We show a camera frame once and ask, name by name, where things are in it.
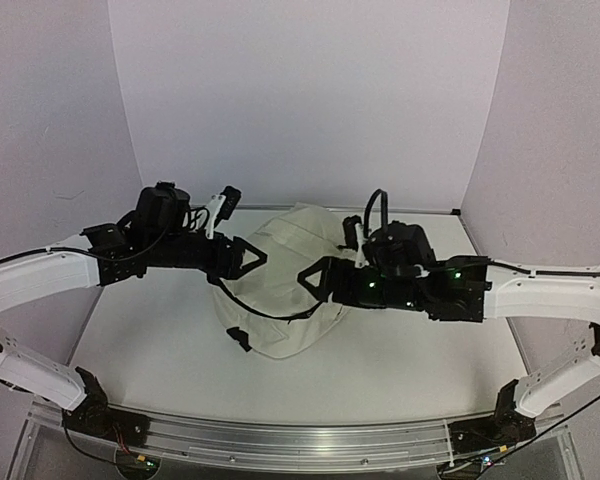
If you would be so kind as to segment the beige canvas backpack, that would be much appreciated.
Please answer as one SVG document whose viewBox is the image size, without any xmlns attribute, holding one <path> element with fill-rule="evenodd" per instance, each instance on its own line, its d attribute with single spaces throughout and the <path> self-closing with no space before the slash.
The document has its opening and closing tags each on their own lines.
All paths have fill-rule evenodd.
<svg viewBox="0 0 600 480">
<path fill-rule="evenodd" d="M 265 265 L 212 289 L 217 318 L 242 350 L 271 359 L 292 357 L 319 341 L 351 311 L 320 305 L 297 275 L 324 256 L 352 260 L 342 251 L 342 219 L 323 207 L 298 203 L 247 237 L 267 254 Z"/>
</svg>

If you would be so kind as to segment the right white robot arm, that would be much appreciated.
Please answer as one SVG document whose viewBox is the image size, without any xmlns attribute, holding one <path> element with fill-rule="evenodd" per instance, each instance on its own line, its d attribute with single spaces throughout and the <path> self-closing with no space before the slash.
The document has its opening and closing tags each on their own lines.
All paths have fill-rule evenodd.
<svg viewBox="0 0 600 480">
<path fill-rule="evenodd" d="M 511 408 L 534 418 L 600 376 L 600 265 L 532 266 L 482 256 L 360 266 L 324 257 L 298 283 L 316 300 L 423 312 L 439 322 L 505 320 L 534 368 Z"/>
</svg>

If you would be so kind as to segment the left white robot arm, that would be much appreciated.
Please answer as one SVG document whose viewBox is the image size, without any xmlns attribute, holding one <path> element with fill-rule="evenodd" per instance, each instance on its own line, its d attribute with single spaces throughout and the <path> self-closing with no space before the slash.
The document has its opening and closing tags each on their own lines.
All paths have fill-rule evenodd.
<svg viewBox="0 0 600 480">
<path fill-rule="evenodd" d="M 239 237 L 162 234 L 143 246 L 111 224 L 2 258 L 0 383 L 74 413 L 94 435 L 107 434 L 115 420 L 106 393 L 94 374 L 66 363 L 97 291 L 151 268 L 198 270 L 211 283 L 237 280 L 266 260 Z"/>
</svg>

